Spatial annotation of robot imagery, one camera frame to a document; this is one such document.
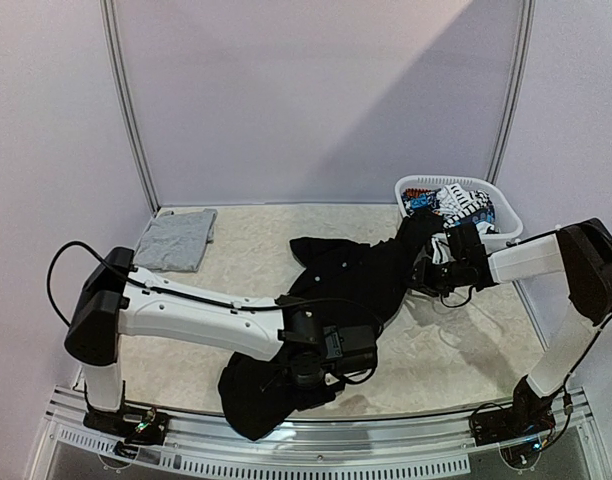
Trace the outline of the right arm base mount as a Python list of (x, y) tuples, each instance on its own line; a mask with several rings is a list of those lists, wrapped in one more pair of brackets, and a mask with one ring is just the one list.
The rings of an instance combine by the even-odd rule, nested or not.
[(537, 452), (559, 440), (570, 425), (571, 415), (571, 411), (566, 413), (566, 420), (558, 430), (550, 407), (525, 415), (515, 407), (486, 402), (471, 413), (468, 425), (477, 446), (524, 439), (529, 449)]

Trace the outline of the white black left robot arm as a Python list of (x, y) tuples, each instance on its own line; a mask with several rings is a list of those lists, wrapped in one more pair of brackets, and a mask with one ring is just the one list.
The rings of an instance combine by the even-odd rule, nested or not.
[(383, 320), (344, 298), (229, 296), (172, 282), (116, 247), (84, 283), (64, 341), (82, 366), (87, 402), (114, 434), (134, 426), (124, 404), (120, 343), (157, 337), (228, 350), (270, 366), (296, 387), (375, 369)]

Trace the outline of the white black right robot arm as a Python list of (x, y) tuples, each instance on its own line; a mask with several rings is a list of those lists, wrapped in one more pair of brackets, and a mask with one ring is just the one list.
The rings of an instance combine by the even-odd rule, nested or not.
[(523, 436), (572, 374), (612, 319), (612, 235), (597, 218), (560, 226), (513, 246), (489, 251), (472, 224), (446, 232), (449, 257), (421, 258), (412, 289), (445, 299), (459, 288), (470, 293), (505, 284), (555, 283), (561, 318), (543, 355), (518, 381), (503, 427)]

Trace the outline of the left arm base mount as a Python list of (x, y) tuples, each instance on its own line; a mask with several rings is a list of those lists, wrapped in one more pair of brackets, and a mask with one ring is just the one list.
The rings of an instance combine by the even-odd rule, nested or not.
[(122, 404), (116, 412), (88, 406), (83, 425), (121, 439), (124, 445), (163, 445), (172, 417), (155, 407), (138, 408)]

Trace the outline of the grey t-shirt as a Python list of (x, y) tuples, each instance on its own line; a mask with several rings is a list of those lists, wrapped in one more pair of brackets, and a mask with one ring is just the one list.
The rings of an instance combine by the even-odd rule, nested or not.
[(141, 236), (134, 263), (152, 271), (194, 273), (213, 241), (218, 212), (167, 212), (151, 221)]

